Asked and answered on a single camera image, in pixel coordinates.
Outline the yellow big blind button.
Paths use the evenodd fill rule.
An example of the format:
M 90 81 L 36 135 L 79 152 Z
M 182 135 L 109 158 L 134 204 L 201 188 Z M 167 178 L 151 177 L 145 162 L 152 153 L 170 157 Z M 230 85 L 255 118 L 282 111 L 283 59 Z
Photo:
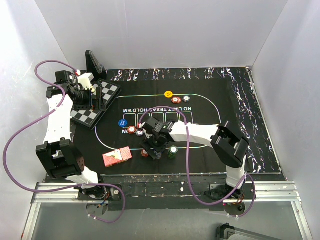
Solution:
M 174 95 L 173 92 L 169 90 L 164 93 L 164 96 L 169 99 L 172 98 L 173 95 Z

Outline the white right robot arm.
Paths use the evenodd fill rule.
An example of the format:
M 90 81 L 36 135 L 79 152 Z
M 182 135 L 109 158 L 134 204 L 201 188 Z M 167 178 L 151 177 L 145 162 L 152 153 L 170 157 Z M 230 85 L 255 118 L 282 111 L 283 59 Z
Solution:
M 141 146 L 152 158 L 156 157 L 153 151 L 162 153 L 169 143 L 189 142 L 212 148 L 226 166 L 227 195 L 237 199 L 245 192 L 243 177 L 250 141 L 231 122 L 199 125 L 182 121 L 162 122 L 148 117 L 138 124 L 138 129 L 146 136 Z

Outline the blue chips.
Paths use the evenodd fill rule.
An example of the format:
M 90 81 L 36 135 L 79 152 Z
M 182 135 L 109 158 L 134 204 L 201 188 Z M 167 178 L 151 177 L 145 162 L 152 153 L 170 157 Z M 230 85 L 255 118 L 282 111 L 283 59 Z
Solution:
M 137 130 L 137 131 L 136 131 L 136 135 L 137 135 L 138 137 L 142 137 L 142 136 L 144 135 L 144 131 L 143 131 L 143 130 Z
M 190 101 L 190 99 L 191 99 L 190 96 L 185 95 L 185 96 L 183 96 L 182 101 L 185 103 L 188 103 Z

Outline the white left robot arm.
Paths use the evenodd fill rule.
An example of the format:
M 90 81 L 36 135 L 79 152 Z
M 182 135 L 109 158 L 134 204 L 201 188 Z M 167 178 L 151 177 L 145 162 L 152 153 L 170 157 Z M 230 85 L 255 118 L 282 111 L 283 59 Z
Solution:
M 82 194 L 105 200 L 107 188 L 99 183 L 99 175 L 86 167 L 83 154 L 71 138 L 73 108 L 93 107 L 95 89 L 91 82 L 94 75 L 62 70 L 56 72 L 55 77 L 56 83 L 46 90 L 51 115 L 43 144 L 36 147 L 36 155 L 50 178 L 71 181 L 78 184 L 76 189 Z

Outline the blue small blind button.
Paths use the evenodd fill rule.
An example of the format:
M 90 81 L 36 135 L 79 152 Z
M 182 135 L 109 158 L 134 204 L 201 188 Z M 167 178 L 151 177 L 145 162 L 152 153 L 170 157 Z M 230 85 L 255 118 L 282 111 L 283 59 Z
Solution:
M 125 128 L 127 125 L 128 125 L 128 121 L 124 118 L 118 121 L 118 126 L 121 128 Z

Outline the red poker chip stack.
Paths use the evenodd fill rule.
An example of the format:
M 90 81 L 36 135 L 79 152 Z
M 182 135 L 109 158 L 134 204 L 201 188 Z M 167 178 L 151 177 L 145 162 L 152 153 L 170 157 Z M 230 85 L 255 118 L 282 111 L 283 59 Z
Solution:
M 149 156 L 148 152 L 147 152 L 145 149 L 142 149 L 142 150 L 141 150 L 141 155 L 142 155 L 144 158 L 146 158 L 146 157 Z

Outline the red chips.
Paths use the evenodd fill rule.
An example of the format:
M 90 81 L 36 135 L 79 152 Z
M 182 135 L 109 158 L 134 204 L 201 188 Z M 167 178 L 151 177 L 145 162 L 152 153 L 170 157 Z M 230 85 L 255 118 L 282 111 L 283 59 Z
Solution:
M 136 132 L 136 127 L 135 126 L 128 127 L 127 132 L 129 134 L 134 134 Z
M 181 101 L 182 101 L 182 99 L 180 97 L 177 97 L 177 96 L 171 98 L 171 102 L 173 104 L 179 104 L 179 103 L 181 103 Z

